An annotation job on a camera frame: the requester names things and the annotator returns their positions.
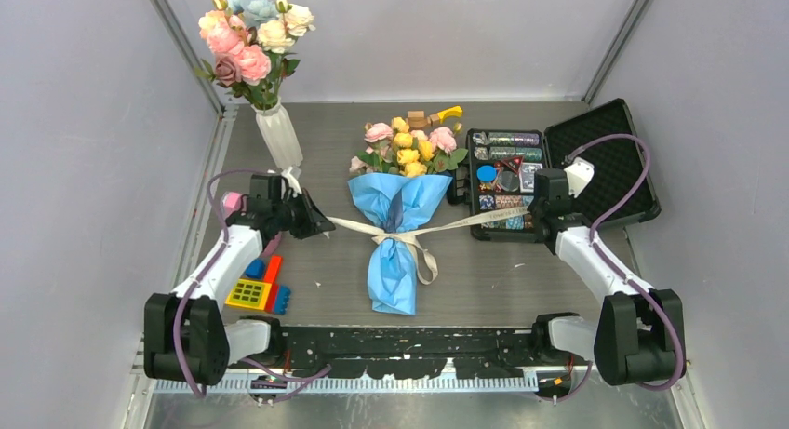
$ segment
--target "white vase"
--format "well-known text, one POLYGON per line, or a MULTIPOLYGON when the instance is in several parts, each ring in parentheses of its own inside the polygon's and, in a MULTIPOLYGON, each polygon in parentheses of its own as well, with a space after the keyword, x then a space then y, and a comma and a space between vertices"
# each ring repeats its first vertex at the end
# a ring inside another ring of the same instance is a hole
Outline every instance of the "white vase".
POLYGON ((276 166, 280 169, 300 166, 304 156, 301 155, 299 139, 296 138, 288 110, 282 106, 282 102, 278 101, 273 108, 265 111, 255 107, 252 109, 255 110, 255 122, 276 166))

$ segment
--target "cream ribbon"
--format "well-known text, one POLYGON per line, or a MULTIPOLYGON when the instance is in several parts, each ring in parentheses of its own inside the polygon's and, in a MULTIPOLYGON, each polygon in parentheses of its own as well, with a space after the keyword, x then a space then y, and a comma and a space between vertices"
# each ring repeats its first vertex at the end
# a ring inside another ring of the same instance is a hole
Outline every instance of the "cream ribbon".
POLYGON ((527 213, 528 208, 526 206, 519 208, 506 208, 503 210, 493 210, 490 212, 480 213, 479 215, 474 215, 473 217, 463 220, 451 222, 450 224, 445 224, 443 226, 393 234, 387 234, 383 231, 383 229, 375 227, 371 224, 365 224, 363 222, 345 220, 343 218, 335 217, 328 217, 328 220, 346 229, 351 229, 352 231, 361 232, 363 234, 373 235, 372 241, 376 242, 376 244, 382 243, 383 240, 387 238, 392 238, 393 240, 405 243, 408 247, 408 251, 410 251, 411 256, 414 258, 414 261, 417 263, 417 276, 419 277, 420 282, 422 282, 424 285, 430 285, 438 278, 438 263, 435 261, 433 254, 420 245, 419 240, 417 240, 417 235, 428 234, 436 231, 446 231, 448 229, 456 229, 458 227, 474 226, 476 224, 483 224, 491 221, 506 220, 519 215, 526 215, 527 213), (424 259, 424 264, 427 265, 427 269, 430 270, 430 280, 424 278, 420 272, 420 252, 417 252, 417 249, 421 252, 422 258, 424 259))

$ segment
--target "blue wrapping paper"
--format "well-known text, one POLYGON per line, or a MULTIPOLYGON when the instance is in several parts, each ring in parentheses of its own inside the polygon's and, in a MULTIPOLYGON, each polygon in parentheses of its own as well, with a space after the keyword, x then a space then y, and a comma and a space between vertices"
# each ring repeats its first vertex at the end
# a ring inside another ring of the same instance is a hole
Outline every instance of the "blue wrapping paper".
MULTIPOLYGON (((441 204, 451 178, 424 175, 416 178, 370 173, 348 181, 354 205, 387 233, 412 231, 428 222, 441 204)), ((368 293, 373 311, 415 315, 417 261, 408 247, 392 239, 383 241, 370 257, 368 293)))

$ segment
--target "black case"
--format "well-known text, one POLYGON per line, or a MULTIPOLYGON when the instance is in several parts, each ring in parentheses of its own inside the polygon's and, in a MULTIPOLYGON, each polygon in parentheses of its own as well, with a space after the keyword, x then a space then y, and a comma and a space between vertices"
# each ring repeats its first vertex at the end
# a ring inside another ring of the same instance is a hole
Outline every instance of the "black case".
MULTIPOLYGON (((481 194, 531 196, 531 194, 479 191, 479 181, 475 176, 477 169, 495 162, 477 160, 474 156, 475 144, 472 135, 482 131, 541 134, 542 163, 548 168, 563 168, 565 157, 573 150, 602 136, 620 133, 635 135, 630 111, 622 99, 616 99, 566 122, 548 127, 543 133, 534 130, 470 129, 466 134, 466 148, 469 149, 467 165, 456 173, 457 182, 450 188, 448 199, 452 204, 467 203, 472 215, 485 211, 479 208, 481 194)), ((633 187, 644 168, 644 159, 635 142, 627 140, 601 143, 583 152, 581 157, 595 166, 595 176, 583 193, 573 201, 573 211, 583 214, 591 222, 619 202, 633 187)), ((647 177, 647 181, 633 197, 608 217, 600 225, 600 229, 652 220, 660 212, 660 203, 647 177)), ((533 229, 494 229, 477 225, 471 227, 471 233, 474 238, 483 241, 534 241, 533 229)))

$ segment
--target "case lid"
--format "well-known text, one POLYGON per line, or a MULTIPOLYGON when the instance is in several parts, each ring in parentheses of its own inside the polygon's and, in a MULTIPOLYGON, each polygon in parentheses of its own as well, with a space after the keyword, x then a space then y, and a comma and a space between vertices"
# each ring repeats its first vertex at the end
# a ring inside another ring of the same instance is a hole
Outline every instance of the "case lid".
MULTIPOLYGON (((565 157, 581 145, 620 133, 635 135, 630 111, 622 99, 548 127, 543 133, 548 166, 562 168, 565 157)), ((583 152, 581 157, 595 166, 595 176, 573 201, 573 209, 594 221, 633 187, 644 169, 644 160, 635 142, 624 139, 600 143, 583 152)), ((606 224, 633 222, 634 216, 638 221, 647 221, 659 213, 660 205, 647 176, 647 181, 622 208, 608 217, 606 224)))

